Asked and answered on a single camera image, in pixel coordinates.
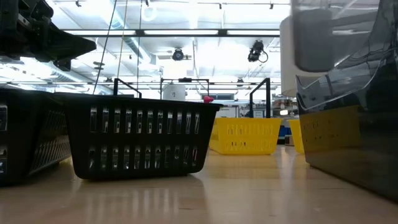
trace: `yellow plastic basket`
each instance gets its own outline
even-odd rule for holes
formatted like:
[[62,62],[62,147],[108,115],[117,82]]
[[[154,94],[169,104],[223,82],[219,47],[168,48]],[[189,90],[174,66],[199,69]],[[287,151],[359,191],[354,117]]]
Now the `yellow plastic basket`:
[[216,118],[210,149],[221,154],[271,154],[282,119]]
[[309,153],[362,145],[358,106],[300,115],[300,127],[305,151]]
[[288,120],[293,135],[294,149],[297,153],[304,153],[303,139],[301,137],[300,120]]

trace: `red object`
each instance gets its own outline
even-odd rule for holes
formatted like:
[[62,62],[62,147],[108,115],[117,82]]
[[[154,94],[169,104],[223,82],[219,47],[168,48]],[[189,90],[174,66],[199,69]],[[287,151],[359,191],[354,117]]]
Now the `red object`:
[[214,99],[213,99],[212,97],[210,97],[210,96],[205,96],[204,99],[203,99],[203,101],[204,101],[205,103],[211,103],[211,102],[214,101]]

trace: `black metal frame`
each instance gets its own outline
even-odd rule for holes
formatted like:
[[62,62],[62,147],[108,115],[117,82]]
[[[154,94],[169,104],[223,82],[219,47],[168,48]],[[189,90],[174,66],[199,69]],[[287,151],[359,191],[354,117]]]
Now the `black metal frame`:
[[263,84],[266,84],[266,118],[271,118],[271,79],[265,78],[252,92],[250,92],[249,100],[249,115],[250,118],[254,117],[253,113],[253,93],[260,89]]
[[130,89],[136,91],[138,93],[138,97],[142,98],[142,93],[140,91],[138,91],[136,88],[132,87],[131,85],[129,85],[128,83],[124,82],[123,80],[121,80],[120,78],[115,78],[114,79],[114,86],[113,86],[113,95],[117,96],[118,95],[118,88],[119,88],[119,82],[121,82],[122,84],[125,84],[127,87],[129,87]]
[[266,35],[246,35],[246,34],[228,34],[228,31],[279,31],[279,29],[195,29],[195,31],[201,31],[201,30],[213,30],[215,33],[214,34],[146,34],[145,31],[193,31],[192,29],[125,29],[124,31],[126,32],[125,34],[121,34],[121,30],[110,30],[109,35],[108,35],[108,30],[107,29],[63,29],[62,31],[64,32],[78,32],[78,31],[103,31],[104,34],[74,34],[75,36],[78,37],[280,37],[279,34],[266,34]]
[[210,95],[210,81],[208,78],[197,78],[197,79],[193,79],[193,78],[178,78],[178,79],[174,79],[174,78],[161,78],[160,79],[160,99],[163,98],[162,96],[162,92],[163,92],[163,82],[164,81],[178,81],[180,83],[191,83],[192,81],[206,81],[207,82],[207,95]]

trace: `security camera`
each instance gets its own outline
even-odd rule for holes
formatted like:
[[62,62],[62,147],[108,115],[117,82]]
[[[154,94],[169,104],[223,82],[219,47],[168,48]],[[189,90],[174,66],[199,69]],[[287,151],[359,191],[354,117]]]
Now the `security camera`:
[[242,78],[238,78],[237,83],[243,83],[243,79]]
[[175,61],[181,61],[184,59],[184,53],[181,49],[175,49],[172,58]]
[[[260,56],[261,54],[267,55],[267,60],[265,61],[260,61]],[[262,43],[261,40],[256,40],[255,43],[253,44],[252,48],[250,49],[249,56],[248,56],[249,62],[257,62],[260,61],[262,63],[268,61],[268,54],[264,51],[264,44]]]

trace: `basket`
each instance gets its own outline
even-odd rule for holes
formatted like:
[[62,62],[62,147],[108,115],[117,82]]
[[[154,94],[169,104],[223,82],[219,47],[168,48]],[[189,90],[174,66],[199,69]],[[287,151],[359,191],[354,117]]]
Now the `basket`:
[[294,149],[297,153],[304,153],[303,139],[301,137],[300,120],[288,120],[293,135]]
[[220,154],[272,154],[281,122],[277,118],[216,118],[210,149]]
[[14,184],[70,156],[66,119],[51,93],[0,90],[0,184]]
[[362,145],[358,106],[346,106],[300,115],[302,141],[307,152]]
[[82,179],[198,172],[222,105],[63,95],[75,173]]

